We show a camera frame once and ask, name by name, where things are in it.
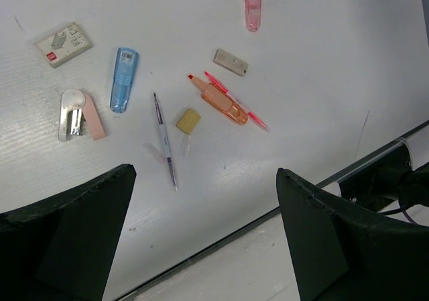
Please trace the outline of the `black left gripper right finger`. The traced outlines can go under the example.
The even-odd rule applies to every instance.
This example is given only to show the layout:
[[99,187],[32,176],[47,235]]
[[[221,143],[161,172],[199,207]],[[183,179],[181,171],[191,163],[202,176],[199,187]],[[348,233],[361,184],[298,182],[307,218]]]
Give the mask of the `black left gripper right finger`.
[[287,169],[276,188],[301,300],[427,300],[428,228],[372,212]]

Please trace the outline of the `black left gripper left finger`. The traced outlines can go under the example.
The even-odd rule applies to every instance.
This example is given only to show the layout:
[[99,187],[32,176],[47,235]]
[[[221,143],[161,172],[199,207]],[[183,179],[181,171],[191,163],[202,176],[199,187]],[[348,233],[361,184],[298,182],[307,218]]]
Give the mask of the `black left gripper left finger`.
[[1,299],[101,300],[135,179],[122,164],[1,213]]

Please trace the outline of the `red highlighter pen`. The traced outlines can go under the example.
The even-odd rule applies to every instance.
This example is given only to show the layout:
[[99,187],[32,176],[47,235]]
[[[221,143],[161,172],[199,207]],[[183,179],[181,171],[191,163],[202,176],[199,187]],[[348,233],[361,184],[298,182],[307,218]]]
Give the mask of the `red highlighter pen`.
[[211,75],[209,72],[205,71],[204,74],[208,78],[208,80],[217,87],[222,93],[227,95],[230,99],[237,102],[241,108],[248,114],[248,116],[251,118],[251,120],[258,125],[260,128],[265,130],[266,132],[270,132],[269,127],[251,110],[249,109],[239,98],[234,95],[226,86],[224,86],[218,79],[216,79],[213,75]]

